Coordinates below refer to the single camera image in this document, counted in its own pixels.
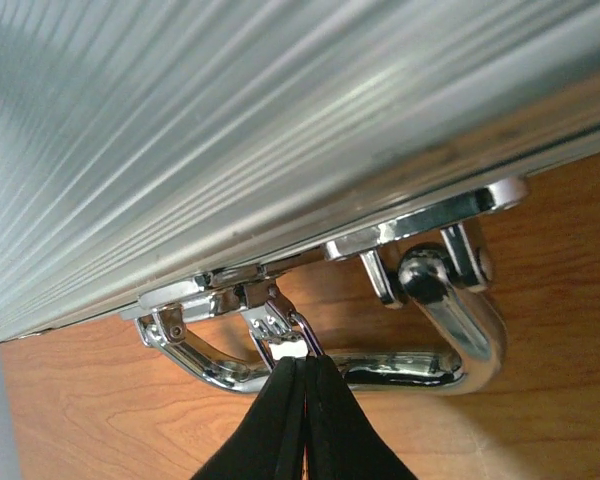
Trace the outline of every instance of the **wooden table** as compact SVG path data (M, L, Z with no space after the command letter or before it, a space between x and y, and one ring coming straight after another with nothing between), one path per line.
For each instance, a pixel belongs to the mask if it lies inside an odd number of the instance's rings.
M483 220L498 270L492 293L510 333L500 376L454 398L358 394L421 480L600 480L600 155L531 187L521 206ZM355 259L279 283L328 349L435 338L414 308L380 306ZM195 330L242 353L240 322ZM187 376L117 318L1 350L26 480L189 478L253 400Z

